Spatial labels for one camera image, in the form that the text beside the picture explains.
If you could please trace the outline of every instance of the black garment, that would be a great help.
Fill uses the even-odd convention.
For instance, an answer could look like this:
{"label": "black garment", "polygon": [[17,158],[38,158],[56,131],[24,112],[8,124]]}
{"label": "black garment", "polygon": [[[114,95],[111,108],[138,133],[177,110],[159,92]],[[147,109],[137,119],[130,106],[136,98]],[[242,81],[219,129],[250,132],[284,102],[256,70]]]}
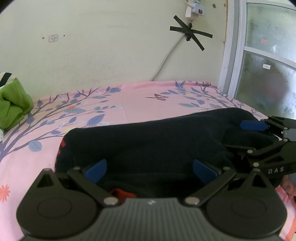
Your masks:
{"label": "black garment", "polygon": [[248,111],[228,108],[143,123],[73,129],[63,139],[56,171],[107,160],[98,185],[121,188],[137,197],[185,197],[203,187],[194,175],[194,159],[218,168],[249,172],[224,144],[261,149],[278,139],[268,133],[240,129],[256,120]]}

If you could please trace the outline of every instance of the gray cord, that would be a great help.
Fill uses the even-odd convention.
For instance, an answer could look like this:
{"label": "gray cord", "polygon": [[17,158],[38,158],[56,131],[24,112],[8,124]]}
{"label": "gray cord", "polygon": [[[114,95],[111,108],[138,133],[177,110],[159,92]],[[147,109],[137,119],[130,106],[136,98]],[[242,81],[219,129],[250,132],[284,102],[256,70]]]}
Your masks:
{"label": "gray cord", "polygon": [[170,49],[170,51],[168,52],[168,54],[166,55],[166,57],[164,58],[164,60],[162,61],[161,65],[159,66],[157,72],[155,73],[155,75],[151,78],[150,81],[154,81],[154,79],[158,76],[158,74],[160,73],[163,65],[165,64],[166,60],[168,59],[168,57],[170,56],[170,54],[172,53],[172,51],[176,48],[176,46],[178,45],[178,43],[181,42],[182,38],[184,37],[185,34],[182,34],[182,36],[178,39],[178,41],[174,44],[174,46]]}

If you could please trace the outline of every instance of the pink bedsheet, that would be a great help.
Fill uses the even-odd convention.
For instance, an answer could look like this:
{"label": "pink bedsheet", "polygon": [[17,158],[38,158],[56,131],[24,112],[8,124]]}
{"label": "pink bedsheet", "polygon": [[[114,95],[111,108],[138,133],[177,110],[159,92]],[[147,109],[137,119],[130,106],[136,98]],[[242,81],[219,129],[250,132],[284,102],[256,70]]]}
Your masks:
{"label": "pink bedsheet", "polygon": [[[18,204],[39,172],[46,167],[54,168],[59,144],[69,130],[158,120],[228,107],[245,109],[258,119],[266,118],[208,82],[122,84],[36,101],[34,109],[7,132],[0,143],[0,241],[22,238],[15,215]],[[280,236],[291,240],[296,230],[296,204],[281,187],[276,190],[288,210]]]}

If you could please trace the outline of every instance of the electrical cable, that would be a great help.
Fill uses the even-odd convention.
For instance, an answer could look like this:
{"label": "electrical cable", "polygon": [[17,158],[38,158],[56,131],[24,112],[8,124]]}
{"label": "electrical cable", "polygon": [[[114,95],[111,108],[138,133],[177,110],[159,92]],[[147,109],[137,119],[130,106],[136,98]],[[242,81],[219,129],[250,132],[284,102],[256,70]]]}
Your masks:
{"label": "electrical cable", "polygon": [[184,2],[187,6],[189,6],[189,7],[191,7],[191,8],[194,8],[194,6],[192,6],[190,3],[186,2],[186,0],[183,0],[183,2]]}
{"label": "electrical cable", "polygon": [[181,42],[182,38],[185,36],[185,34],[182,34],[182,36],[178,39],[178,41],[174,44],[174,46],[170,49],[170,51],[168,52],[168,54],[166,55],[166,57],[164,58],[164,60],[162,61],[161,65],[159,66],[157,72],[155,73],[155,75],[150,79],[150,81],[153,81],[158,74],[160,73],[163,65],[165,64],[166,60],[168,59],[168,57],[170,56],[170,54],[173,52],[173,50],[176,48],[176,46],[178,45],[178,43]]}

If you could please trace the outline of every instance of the floral bedsheet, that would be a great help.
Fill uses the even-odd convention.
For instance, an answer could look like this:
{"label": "floral bedsheet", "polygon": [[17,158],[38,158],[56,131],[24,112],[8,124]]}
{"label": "floral bedsheet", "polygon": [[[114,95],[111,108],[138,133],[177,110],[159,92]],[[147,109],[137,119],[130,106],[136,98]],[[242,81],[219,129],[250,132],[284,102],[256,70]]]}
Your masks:
{"label": "floral bedsheet", "polygon": [[[54,168],[59,144],[69,130],[229,107],[245,109],[258,119],[266,118],[208,82],[130,83],[63,93],[34,102],[34,109],[6,132],[0,143],[0,241],[22,238],[16,220],[18,204],[39,172]],[[288,210],[280,236],[291,240],[296,230],[296,204],[281,187],[276,190]]]}

